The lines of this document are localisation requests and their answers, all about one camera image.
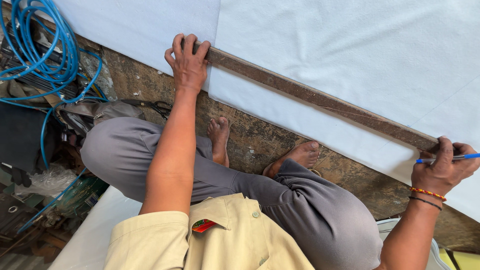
beige shirt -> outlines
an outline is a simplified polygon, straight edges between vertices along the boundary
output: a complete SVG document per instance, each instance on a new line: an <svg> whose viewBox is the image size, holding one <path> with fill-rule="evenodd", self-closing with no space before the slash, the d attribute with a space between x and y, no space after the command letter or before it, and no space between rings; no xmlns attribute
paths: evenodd
<svg viewBox="0 0 480 270"><path fill-rule="evenodd" d="M217 225L203 233L195 222ZM139 215L111 234L106 270L313 270L293 238L241 193L207 200L182 212Z"/></svg>

blue pen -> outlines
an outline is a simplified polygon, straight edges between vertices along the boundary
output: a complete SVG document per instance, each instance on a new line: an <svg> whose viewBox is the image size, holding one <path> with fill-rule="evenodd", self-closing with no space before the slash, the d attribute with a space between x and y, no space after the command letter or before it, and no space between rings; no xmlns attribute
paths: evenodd
<svg viewBox="0 0 480 270"><path fill-rule="evenodd" d="M480 153L453 156L453 160L474 159L474 158L480 158ZM434 161L435 159L422 159L422 160L417 160L417 163L434 162Z"/></svg>

black thread bracelet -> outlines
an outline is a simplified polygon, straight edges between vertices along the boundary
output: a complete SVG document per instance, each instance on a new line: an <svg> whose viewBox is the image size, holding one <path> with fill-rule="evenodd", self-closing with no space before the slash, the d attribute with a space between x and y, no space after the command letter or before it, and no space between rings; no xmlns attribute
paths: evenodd
<svg viewBox="0 0 480 270"><path fill-rule="evenodd" d="M440 206L438 206L438 205L436 205L436 204L434 204L434 203L432 203L432 202L429 202L429 201L427 201L427 200L420 199L420 198L413 197L413 196L408 196L408 198L409 198L409 199L420 200L420 201L422 201L422 202L426 202L426 203L428 203L428 204L431 204L431 205L437 207L438 209L440 209L440 211L442 211L442 208L441 208Z"/></svg>

red and yellow bracelet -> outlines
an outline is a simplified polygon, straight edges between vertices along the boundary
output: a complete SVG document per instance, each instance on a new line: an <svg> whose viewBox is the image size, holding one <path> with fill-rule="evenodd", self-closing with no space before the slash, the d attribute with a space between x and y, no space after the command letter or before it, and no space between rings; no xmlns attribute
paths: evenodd
<svg viewBox="0 0 480 270"><path fill-rule="evenodd" d="M442 199L442 202L446 202L446 201L447 201L447 199L446 199L444 196L438 195L438 194L435 194L435 193L433 193L433 192L426 191L426 190L423 190L423 189L411 187L411 188L410 188L410 191L415 191L415 192L420 192L420 193L424 193L424 194L428 194L428 195L435 196L435 197L437 197L437 198Z"/></svg>

rusty metal bar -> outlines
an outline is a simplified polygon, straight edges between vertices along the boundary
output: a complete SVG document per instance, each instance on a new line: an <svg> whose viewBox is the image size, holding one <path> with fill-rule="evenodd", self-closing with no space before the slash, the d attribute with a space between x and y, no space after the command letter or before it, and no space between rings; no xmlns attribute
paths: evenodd
<svg viewBox="0 0 480 270"><path fill-rule="evenodd" d="M195 43L193 47L194 53L197 51L200 44L201 43L198 41ZM435 137L394 122L376 113L289 79L261 66L257 66L217 48L210 47L205 59L211 63L221 65L266 86L273 87L308 103L315 104L325 110L353 120L422 150L436 153L439 149L439 142Z"/></svg>

